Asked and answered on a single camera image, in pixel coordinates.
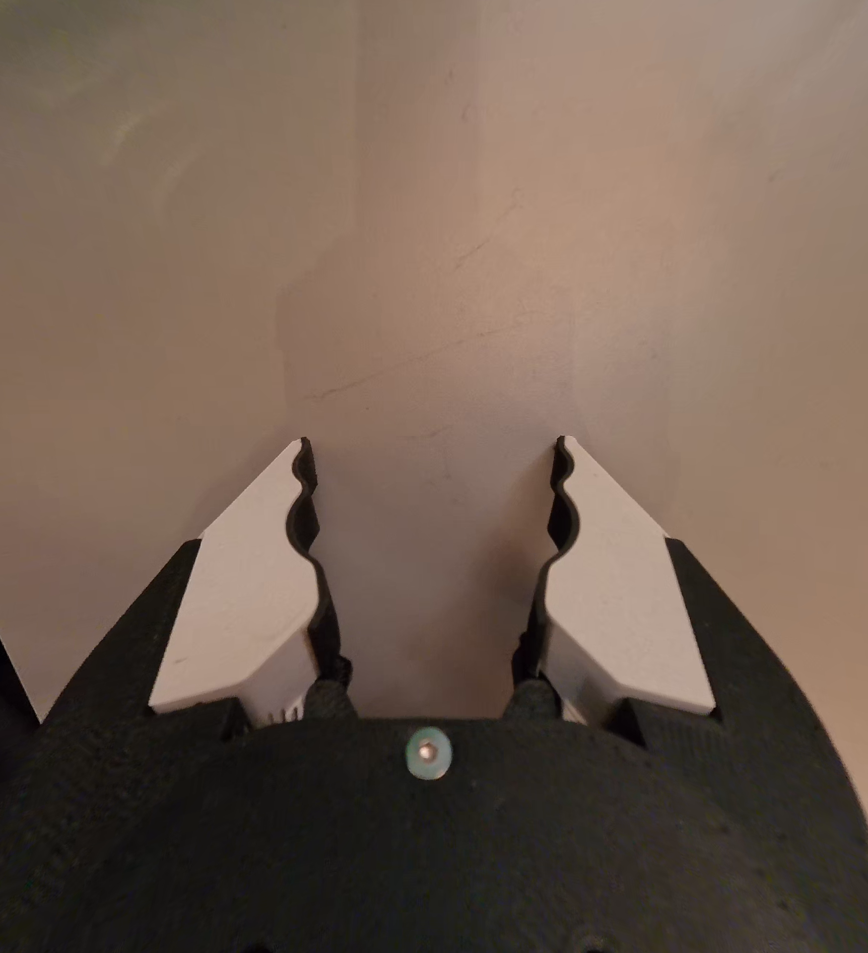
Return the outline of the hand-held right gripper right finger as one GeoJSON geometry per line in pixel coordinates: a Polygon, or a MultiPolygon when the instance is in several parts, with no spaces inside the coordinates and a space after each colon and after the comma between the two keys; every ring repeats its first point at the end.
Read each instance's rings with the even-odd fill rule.
{"type": "Polygon", "coordinates": [[[627,700],[707,717],[710,678],[670,537],[572,435],[554,445],[547,534],[514,684],[547,681],[559,712],[603,725],[627,700]]]}

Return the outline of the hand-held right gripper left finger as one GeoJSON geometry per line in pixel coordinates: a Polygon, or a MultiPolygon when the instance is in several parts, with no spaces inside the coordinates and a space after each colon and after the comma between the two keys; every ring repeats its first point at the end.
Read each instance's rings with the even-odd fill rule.
{"type": "Polygon", "coordinates": [[[337,615],[311,552],[320,531],[312,445],[297,438],[202,532],[149,707],[235,699],[252,726],[300,721],[341,679],[337,615]]]}

